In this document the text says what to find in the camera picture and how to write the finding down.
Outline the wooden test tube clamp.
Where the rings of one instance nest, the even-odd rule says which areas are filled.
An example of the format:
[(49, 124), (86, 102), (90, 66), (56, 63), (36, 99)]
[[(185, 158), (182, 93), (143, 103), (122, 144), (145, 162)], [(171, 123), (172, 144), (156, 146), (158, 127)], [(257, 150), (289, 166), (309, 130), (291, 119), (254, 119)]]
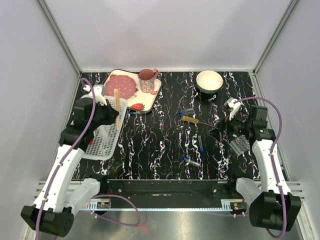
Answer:
[(116, 118), (116, 125), (117, 125), (117, 129), (120, 131), (121, 130), (121, 121), (120, 121), (121, 105), (120, 105), (120, 91), (118, 88), (114, 89), (114, 100), (115, 100), (115, 109), (116, 111), (118, 111), (118, 116)]

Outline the brown test tube brush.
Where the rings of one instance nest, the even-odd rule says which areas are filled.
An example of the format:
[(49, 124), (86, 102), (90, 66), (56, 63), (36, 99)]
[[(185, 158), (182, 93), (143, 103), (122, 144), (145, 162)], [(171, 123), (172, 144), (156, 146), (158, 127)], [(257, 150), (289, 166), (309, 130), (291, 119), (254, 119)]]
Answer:
[(200, 121), (199, 119), (197, 119), (197, 118), (193, 118), (193, 117), (189, 117), (189, 116), (185, 116), (185, 115), (183, 115), (183, 116), (181, 117), (181, 120), (182, 120), (183, 122), (192, 123), (192, 124), (194, 124), (194, 125), (200, 124), (200, 125), (207, 126), (207, 127), (209, 127), (209, 128), (213, 128), (213, 129), (216, 128), (216, 127), (213, 126), (213, 125), (210, 125), (210, 124), (205, 123), (205, 122), (201, 122), (201, 121)]

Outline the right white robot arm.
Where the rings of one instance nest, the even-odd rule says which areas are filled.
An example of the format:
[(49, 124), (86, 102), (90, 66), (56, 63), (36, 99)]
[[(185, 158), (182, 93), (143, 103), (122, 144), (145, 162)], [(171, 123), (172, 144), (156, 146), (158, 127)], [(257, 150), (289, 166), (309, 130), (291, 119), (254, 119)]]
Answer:
[(249, 207), (249, 220), (252, 226), (268, 231), (289, 232), (298, 216), (302, 202), (292, 194), (282, 173), (277, 153), (278, 134), (268, 128), (268, 109), (252, 105), (247, 120), (235, 118), (240, 103), (228, 103), (230, 111), (213, 134), (226, 130), (228, 134), (238, 134), (253, 152), (261, 186), (245, 174), (233, 174), (222, 186), (221, 193), (232, 198), (242, 197)]

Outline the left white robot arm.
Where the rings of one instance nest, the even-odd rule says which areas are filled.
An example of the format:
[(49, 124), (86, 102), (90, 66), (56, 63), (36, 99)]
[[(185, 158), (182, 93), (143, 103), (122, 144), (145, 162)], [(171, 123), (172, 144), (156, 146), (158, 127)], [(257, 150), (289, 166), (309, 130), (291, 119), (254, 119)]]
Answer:
[(101, 126), (116, 123), (120, 111), (114, 97), (104, 96), (102, 102), (91, 97), (75, 101), (66, 127), (60, 134), (56, 159), (49, 176), (32, 205), (25, 205), (21, 217), (36, 232), (65, 237), (71, 230), (76, 214), (93, 196), (103, 198), (108, 186), (101, 177), (83, 181), (71, 194), (67, 193), (74, 171), (85, 155), (94, 132)]

